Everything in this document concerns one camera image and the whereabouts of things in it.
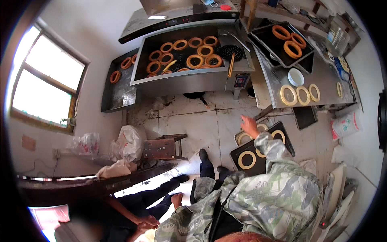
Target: red lid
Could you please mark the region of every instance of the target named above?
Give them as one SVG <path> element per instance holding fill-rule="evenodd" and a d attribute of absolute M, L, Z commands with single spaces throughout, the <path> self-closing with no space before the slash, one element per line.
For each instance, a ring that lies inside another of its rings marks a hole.
<path fill-rule="evenodd" d="M 230 7 L 229 5 L 221 5 L 221 6 L 220 6 L 220 9 L 221 9 L 221 10 L 228 11 L 228 10 L 231 10 L 231 7 Z"/>

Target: electrical outlet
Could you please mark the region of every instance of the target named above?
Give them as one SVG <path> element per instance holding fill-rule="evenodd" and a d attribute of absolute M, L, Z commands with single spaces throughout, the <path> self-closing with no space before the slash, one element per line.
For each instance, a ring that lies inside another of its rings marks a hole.
<path fill-rule="evenodd" d="M 60 158 L 60 150 L 59 149 L 52 149 L 52 157 L 54 159 L 59 159 Z"/>

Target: face mask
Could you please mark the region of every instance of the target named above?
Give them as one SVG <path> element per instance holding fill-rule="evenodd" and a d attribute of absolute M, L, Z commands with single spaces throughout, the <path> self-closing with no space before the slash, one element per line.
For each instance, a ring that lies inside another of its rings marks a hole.
<path fill-rule="evenodd" d="M 218 4 L 216 2 L 214 2 L 214 0 L 201 0 L 201 1 L 206 6 L 210 5 L 211 7 L 214 7 L 214 8 L 216 8 L 218 6 Z"/>

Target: camouflage jacket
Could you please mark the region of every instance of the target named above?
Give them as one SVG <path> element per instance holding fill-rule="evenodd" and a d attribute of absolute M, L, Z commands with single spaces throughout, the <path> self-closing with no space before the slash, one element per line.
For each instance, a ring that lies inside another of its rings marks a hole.
<path fill-rule="evenodd" d="M 316 176 L 295 163 L 281 140 L 273 140 L 269 133 L 261 133 L 254 145 L 266 154 L 266 174 L 247 177 L 236 172 L 214 191 L 200 185 L 213 185 L 213 179 L 196 178 L 195 193 L 204 189 L 204 194 L 161 223 L 155 242 L 209 241 L 218 199 L 222 203 L 227 199 L 224 210 L 243 224 L 243 231 L 283 241 L 309 241 L 322 218 L 322 188 Z"/>

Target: window frame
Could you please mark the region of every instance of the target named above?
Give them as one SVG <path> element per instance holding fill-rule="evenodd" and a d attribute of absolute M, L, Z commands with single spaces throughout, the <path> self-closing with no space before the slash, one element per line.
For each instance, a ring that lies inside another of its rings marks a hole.
<path fill-rule="evenodd" d="M 64 127 L 61 127 L 57 124 L 53 124 L 54 122 L 40 121 L 40 120 L 34 118 L 33 115 L 26 114 L 26 113 L 18 110 L 17 108 L 13 107 L 14 96 L 15 96 L 17 84 L 19 83 L 19 79 L 20 79 L 22 71 L 26 70 L 26 71 L 30 72 L 31 74 L 33 74 L 34 76 L 36 76 L 37 78 L 43 80 L 44 82 L 58 88 L 59 90 L 62 90 L 64 92 L 70 94 L 71 101 L 70 101 L 70 106 L 69 106 L 69 110 L 68 110 L 68 117 L 74 118 L 79 93 L 80 93 L 80 90 L 81 90 L 81 87 L 82 87 L 82 84 L 83 84 L 83 81 L 84 81 L 84 78 L 85 78 L 85 75 L 87 72 L 87 68 L 89 66 L 88 62 L 86 62 L 83 58 L 81 58 L 79 55 L 74 53 L 74 51 L 72 51 L 70 48 L 68 48 L 63 43 L 61 43 L 56 38 L 54 38 L 47 30 L 45 30 L 38 23 L 35 23 L 32 26 L 36 27 L 40 31 L 40 33 L 38 34 L 38 36 L 36 37 L 36 39 L 32 43 L 30 49 L 28 50 L 26 56 L 24 57 L 22 64 L 20 65 L 19 71 L 17 72 L 16 78 L 15 78 L 15 83 L 14 83 L 13 88 L 12 88 L 12 96 L 11 96 L 11 102 L 10 102 L 10 116 L 12 118 L 19 120 L 19 121 L 22 121 L 23 123 L 28 124 L 28 125 L 32 125 L 32 126 L 35 126 L 38 128 L 47 129 L 50 131 L 62 132 L 65 134 L 73 135 L 74 134 L 74 126 L 67 124 L 67 127 L 64 128 Z M 59 81 L 41 73 L 40 71 L 36 70 L 35 68 L 33 68 L 32 66 L 30 66 L 29 64 L 26 63 L 26 59 L 27 59 L 28 55 L 30 54 L 32 48 L 35 46 L 36 42 L 38 41 L 38 39 L 42 35 L 45 36 L 46 38 L 48 38 L 50 41 L 52 41 L 55 45 L 57 45 L 59 48 L 61 48 L 64 52 L 66 52 L 72 58 L 74 58 L 75 60 L 77 60 L 78 62 L 80 62 L 81 64 L 84 65 L 82 74 L 81 74 L 80 79 L 79 79 L 77 90 L 74 90 L 72 88 L 65 86 L 64 84 L 60 83 Z"/>

